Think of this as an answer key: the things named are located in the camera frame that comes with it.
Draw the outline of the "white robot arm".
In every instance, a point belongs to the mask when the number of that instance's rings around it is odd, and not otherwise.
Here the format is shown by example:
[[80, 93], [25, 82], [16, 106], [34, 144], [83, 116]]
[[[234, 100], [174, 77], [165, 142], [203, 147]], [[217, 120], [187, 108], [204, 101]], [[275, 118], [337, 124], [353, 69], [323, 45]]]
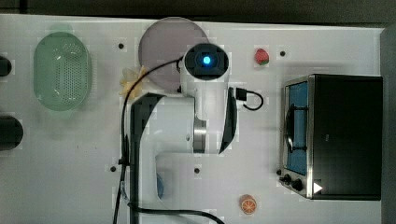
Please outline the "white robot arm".
[[237, 106], [229, 85], [231, 59], [212, 43], [197, 44], [172, 61], [180, 72], [181, 93], [148, 92], [129, 112], [130, 191], [123, 197], [130, 224], [141, 216], [198, 216], [225, 224], [207, 212], [168, 209], [160, 204], [156, 158], [161, 154], [221, 154], [233, 141]]

